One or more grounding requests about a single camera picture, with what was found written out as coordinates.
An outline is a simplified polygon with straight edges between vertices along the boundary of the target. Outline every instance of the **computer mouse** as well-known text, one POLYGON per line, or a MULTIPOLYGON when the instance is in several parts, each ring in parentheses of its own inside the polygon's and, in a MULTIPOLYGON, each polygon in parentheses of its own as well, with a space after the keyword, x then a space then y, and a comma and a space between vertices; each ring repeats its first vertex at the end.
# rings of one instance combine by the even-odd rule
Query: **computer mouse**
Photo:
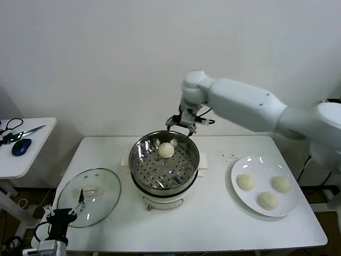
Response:
POLYGON ((31 139, 22 139, 17 141, 12 148, 12 155, 13 156, 22 156, 26 153, 27 149, 31 145, 31 139))

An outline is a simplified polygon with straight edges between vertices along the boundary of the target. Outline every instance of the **pot lid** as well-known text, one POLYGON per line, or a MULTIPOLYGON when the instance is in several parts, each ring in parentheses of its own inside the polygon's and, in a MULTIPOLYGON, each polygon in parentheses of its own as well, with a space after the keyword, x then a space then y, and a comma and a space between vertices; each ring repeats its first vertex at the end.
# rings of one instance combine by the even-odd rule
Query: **pot lid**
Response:
POLYGON ((83 190, 85 208, 77 214, 71 227, 84 228, 105 219, 117 205, 121 184, 115 173, 97 168, 75 176, 60 193, 57 208, 74 208, 83 190))

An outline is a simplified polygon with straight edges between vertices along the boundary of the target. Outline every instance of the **round plate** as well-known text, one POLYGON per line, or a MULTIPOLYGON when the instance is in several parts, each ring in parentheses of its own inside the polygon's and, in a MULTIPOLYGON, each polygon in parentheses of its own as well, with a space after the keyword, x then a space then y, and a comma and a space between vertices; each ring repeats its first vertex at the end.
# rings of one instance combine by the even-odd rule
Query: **round plate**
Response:
POLYGON ((290 214, 297 205, 297 183, 292 176, 288 175, 285 166, 274 163, 266 157, 248 156, 238 160, 231 171, 231 181, 239 198, 251 209, 258 213, 271 217, 282 217, 290 214), (245 191, 237 184, 239 175, 249 173, 255 179, 256 186, 250 191, 245 191), (286 176, 290 179, 291 189, 282 193, 272 186, 272 179, 276 176, 286 176), (263 192, 272 192, 278 198, 279 204, 276 209, 270 211, 263 208, 259 202, 259 195, 263 192))

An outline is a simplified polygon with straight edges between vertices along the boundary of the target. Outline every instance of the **steamed bun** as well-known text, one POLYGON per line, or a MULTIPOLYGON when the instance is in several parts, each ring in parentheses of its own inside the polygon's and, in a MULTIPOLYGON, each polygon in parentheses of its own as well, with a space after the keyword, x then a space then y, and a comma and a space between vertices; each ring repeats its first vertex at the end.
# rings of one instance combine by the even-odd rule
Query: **steamed bun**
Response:
POLYGON ((262 207, 267 210, 274 210, 278 206, 278 199, 274 193, 271 192, 263 192, 259 196, 259 202, 261 203, 262 207))
POLYGON ((162 158, 170 158, 174 155, 174 147, 171 143, 164 142, 159 146, 158 153, 162 158))
POLYGON ((246 191, 253 189, 256 185, 254 178, 252 177, 251 174, 248 174, 248 173, 239 175, 237 178, 237 183, 239 187, 241 187, 242 189, 246 191))
POLYGON ((272 179, 272 185, 279 192, 286 193, 290 190, 290 179, 286 176, 277 176, 272 179))

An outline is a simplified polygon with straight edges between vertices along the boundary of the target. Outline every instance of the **white table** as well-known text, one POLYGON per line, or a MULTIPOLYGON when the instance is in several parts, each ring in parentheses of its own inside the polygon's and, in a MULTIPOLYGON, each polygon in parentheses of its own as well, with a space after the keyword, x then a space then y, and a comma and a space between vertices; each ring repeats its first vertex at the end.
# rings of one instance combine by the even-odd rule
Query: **white table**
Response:
MULTIPOLYGON (((303 193, 298 205, 283 218, 262 216, 243 204, 231 188, 229 175, 237 158, 272 157, 287 167, 274 142, 266 136, 192 137, 207 154, 205 176, 194 183, 192 195, 172 210, 147 211, 131 176, 121 166, 124 152, 138 138, 85 138, 79 145, 56 192, 77 174, 102 167, 114 171, 122 192, 116 208, 96 225, 69 227, 69 251, 203 252, 270 250, 321 246, 327 237, 303 193)), ((47 235, 46 225, 38 237, 47 235)), ((37 247, 35 239, 32 246, 37 247)))
MULTIPOLYGON (((0 129, 4 130, 7 122, 8 120, 2 120, 0 129)), ((7 194, 0 192, 0 208, 21 221, 16 233, 18 236, 23 236, 26 229, 35 227, 38 220, 33 218, 32 212, 23 211, 10 199, 11 195, 17 196, 18 192, 6 180, 20 178, 28 172, 55 124, 56 119, 54 117, 24 119, 23 124, 13 130, 13 134, 28 131, 41 125, 46 126, 25 137, 31 139, 32 143, 22 156, 12 155, 14 143, 0 146, 0 186, 7 192, 7 194)))

